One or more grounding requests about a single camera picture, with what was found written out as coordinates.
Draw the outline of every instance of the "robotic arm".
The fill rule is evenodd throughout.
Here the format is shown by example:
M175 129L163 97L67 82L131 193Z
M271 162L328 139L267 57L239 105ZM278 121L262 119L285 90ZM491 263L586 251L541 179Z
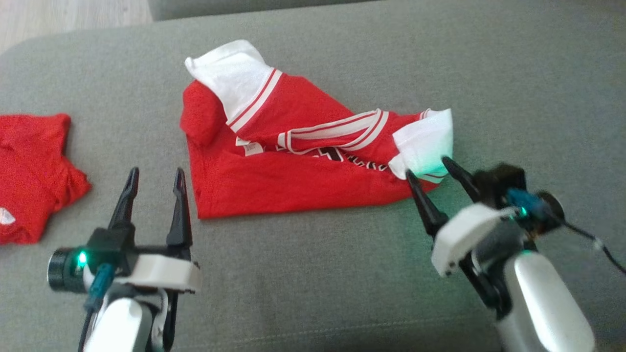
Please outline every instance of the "robotic arm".
M139 169L133 168L107 229L87 245L59 248L50 257L54 291L88 293L79 351L169 351L174 341L178 295L202 286L191 261L193 244L185 174L178 169L176 203L165 246L136 246L131 223Z
M524 170L512 165L471 175L448 157L442 161L474 202L451 219L407 172L426 233L434 240L431 260L439 275L461 269L495 311L506 351L594 351L589 323L534 242L564 220L556 198L528 193Z

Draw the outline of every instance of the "red fabric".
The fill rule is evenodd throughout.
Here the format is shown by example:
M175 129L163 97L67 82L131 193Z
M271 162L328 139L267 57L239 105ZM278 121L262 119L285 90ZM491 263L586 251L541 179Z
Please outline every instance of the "red fabric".
M350 154L322 148L296 155L277 146L285 131L353 115L304 78L283 75L263 107L235 134L226 125L220 100L194 81L183 93L180 126L187 135L198 217L383 205L410 197L408 183L386 163L398 154L392 132L419 120L420 114L390 113L394 121L380 139ZM265 152L246 157L244 147L235 145L238 136L260 142ZM341 144L341 138L322 145ZM305 140L299 143L298 148L315 147ZM333 153L343 162L330 160ZM435 184L423 181L423 187L429 191Z
M48 217L91 188L63 155L70 123L65 114L0 116L0 208L15 218L0 224L0 244L37 243Z

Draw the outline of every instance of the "black cable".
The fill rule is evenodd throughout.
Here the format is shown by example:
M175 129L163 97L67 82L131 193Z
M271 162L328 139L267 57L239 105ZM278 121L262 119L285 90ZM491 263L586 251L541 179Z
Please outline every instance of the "black cable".
M611 262L611 264L613 264L619 271L622 272L622 274L626 275L626 267L624 267L623 265L621 265L620 263L617 262L617 260L614 258L613 254L611 254L611 252L608 251L607 246L604 245L604 242L602 242L596 235L593 235L575 225L570 224L569 222L555 216L554 214L552 214L552 211L548 211L548 215L552 218L555 219L556 221L558 221L561 225L567 227L568 229L576 232L577 234L580 234L590 240L593 241L593 243L597 246L600 247L600 249L602 250L602 252L604 252L604 254L606 255L606 257L608 258L608 261Z
M87 316L85 316L83 331L80 333L80 341L78 342L78 352L83 352L83 349L85 348L85 340L87 339L87 331L89 331L89 325L91 323L92 316L93 309L87 309Z

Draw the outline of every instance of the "wooden floor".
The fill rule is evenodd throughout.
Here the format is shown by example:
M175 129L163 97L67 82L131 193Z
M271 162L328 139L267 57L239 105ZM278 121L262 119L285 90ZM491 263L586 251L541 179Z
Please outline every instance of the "wooden floor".
M0 0L0 54L37 36L149 22L146 0Z

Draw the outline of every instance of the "black camera lens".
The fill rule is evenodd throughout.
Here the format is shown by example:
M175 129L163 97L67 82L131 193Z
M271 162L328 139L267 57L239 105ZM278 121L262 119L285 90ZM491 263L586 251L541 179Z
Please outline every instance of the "black camera lens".
M59 248L48 262L48 285L54 291L85 293L83 266L79 265L82 251L77 248Z

